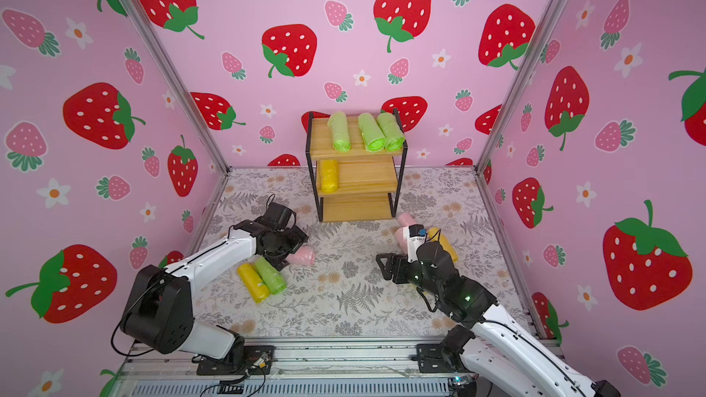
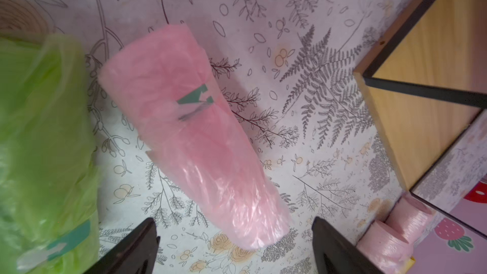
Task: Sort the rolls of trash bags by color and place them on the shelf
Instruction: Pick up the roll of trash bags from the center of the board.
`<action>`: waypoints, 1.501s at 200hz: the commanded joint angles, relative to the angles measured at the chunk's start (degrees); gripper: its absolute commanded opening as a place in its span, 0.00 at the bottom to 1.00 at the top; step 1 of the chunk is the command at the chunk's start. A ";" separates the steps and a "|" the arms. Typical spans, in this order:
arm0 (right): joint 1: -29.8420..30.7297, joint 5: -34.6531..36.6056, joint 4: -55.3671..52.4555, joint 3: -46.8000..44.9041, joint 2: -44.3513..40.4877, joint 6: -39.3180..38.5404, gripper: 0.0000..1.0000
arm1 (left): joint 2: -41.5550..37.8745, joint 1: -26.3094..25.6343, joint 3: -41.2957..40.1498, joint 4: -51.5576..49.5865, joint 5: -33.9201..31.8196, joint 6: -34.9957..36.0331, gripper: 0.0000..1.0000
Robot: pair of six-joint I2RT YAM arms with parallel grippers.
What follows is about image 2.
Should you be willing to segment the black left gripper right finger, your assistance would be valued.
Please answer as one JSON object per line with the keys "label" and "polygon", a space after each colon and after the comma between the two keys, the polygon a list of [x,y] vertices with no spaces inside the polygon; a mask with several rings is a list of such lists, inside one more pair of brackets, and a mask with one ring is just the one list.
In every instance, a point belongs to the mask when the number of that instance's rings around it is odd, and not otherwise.
{"label": "black left gripper right finger", "polygon": [[325,219],[316,217],[311,230],[319,274],[382,274],[378,267]]}

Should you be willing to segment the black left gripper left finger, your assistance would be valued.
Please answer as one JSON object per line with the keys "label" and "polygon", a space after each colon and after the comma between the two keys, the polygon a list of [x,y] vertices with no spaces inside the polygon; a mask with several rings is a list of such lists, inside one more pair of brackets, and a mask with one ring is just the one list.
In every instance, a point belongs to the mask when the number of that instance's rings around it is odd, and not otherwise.
{"label": "black left gripper left finger", "polygon": [[160,239],[155,220],[147,218],[85,274],[151,274]]}

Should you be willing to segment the light green roll with label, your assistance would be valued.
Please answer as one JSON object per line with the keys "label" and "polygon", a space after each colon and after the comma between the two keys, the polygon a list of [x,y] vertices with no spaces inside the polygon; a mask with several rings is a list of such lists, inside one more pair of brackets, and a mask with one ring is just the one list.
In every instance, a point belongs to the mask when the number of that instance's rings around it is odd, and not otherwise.
{"label": "light green roll with label", "polygon": [[1,37],[2,273],[83,273],[98,259],[88,81],[73,37]]}

